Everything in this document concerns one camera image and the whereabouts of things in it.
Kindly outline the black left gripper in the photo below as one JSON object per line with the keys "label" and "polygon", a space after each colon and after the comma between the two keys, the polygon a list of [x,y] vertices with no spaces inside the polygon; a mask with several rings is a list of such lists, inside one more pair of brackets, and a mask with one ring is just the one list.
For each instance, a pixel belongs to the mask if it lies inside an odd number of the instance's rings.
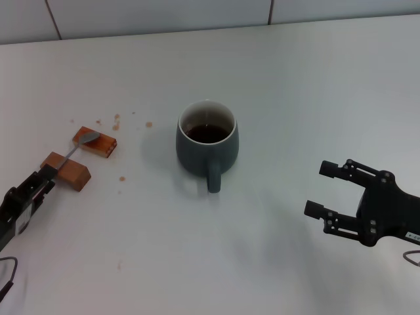
{"label": "black left gripper", "polygon": [[35,209],[40,207],[45,195],[54,188],[54,178],[55,168],[45,164],[17,188],[12,187],[5,194],[1,204],[1,250],[13,237],[25,231]]}

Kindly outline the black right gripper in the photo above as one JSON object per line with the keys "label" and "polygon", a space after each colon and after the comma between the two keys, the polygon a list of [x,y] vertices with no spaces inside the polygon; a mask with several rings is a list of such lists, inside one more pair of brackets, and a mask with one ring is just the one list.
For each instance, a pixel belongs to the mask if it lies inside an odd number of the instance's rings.
{"label": "black right gripper", "polygon": [[342,215],[319,203],[307,201],[304,214],[324,221],[324,233],[358,237],[373,247],[384,237],[395,237],[419,245],[419,198],[403,192],[389,171],[377,171],[348,159],[342,167],[323,161],[320,175],[366,186],[356,217]]}

